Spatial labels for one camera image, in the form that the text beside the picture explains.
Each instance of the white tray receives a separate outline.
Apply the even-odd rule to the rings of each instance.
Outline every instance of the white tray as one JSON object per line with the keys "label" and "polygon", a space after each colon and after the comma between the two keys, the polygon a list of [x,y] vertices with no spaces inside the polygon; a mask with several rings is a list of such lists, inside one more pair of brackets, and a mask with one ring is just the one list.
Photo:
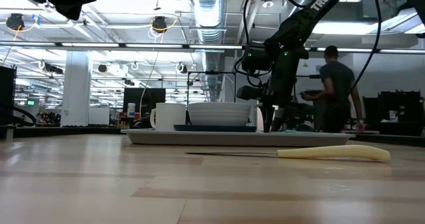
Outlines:
{"label": "white tray", "polygon": [[345,145],[353,134],[297,132],[287,134],[240,132],[159,132],[152,129],[121,130],[135,144],[197,145],[197,146],[279,146],[320,147]]}

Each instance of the white bowl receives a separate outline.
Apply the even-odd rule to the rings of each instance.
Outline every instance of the white bowl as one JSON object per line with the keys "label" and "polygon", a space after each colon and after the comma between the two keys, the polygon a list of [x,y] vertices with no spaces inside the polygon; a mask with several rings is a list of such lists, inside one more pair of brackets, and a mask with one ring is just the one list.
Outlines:
{"label": "white bowl", "polygon": [[229,102],[200,102],[189,104],[189,116],[193,125],[245,126],[251,105]]}

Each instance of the man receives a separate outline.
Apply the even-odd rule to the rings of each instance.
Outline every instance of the man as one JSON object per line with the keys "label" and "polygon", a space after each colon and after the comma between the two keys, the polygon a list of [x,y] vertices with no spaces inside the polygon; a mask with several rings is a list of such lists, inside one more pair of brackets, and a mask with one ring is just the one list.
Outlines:
{"label": "man", "polygon": [[307,101],[326,100],[326,111],[321,125],[321,132],[339,133],[351,116],[349,94],[357,114],[357,131],[363,132],[362,110],[359,91],[354,87],[354,73],[344,64],[338,62],[338,49],[329,46],[325,50],[326,65],[320,69],[321,81],[325,90],[315,96],[302,93]]}

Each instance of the yellow knife handle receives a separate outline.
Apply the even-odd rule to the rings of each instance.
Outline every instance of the yellow knife handle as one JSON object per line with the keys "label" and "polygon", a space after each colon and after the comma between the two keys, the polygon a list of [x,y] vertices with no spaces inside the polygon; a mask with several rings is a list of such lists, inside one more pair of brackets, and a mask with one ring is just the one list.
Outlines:
{"label": "yellow knife handle", "polygon": [[278,150],[278,158],[367,158],[387,162],[390,152],[364,145],[329,146]]}

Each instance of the white mug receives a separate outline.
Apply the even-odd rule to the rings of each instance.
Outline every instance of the white mug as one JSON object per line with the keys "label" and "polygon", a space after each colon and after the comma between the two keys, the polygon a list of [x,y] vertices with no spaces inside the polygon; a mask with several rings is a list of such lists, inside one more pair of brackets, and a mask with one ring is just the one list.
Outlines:
{"label": "white mug", "polygon": [[151,111],[151,126],[157,131],[174,131],[175,124],[186,124],[184,104],[157,103]]}

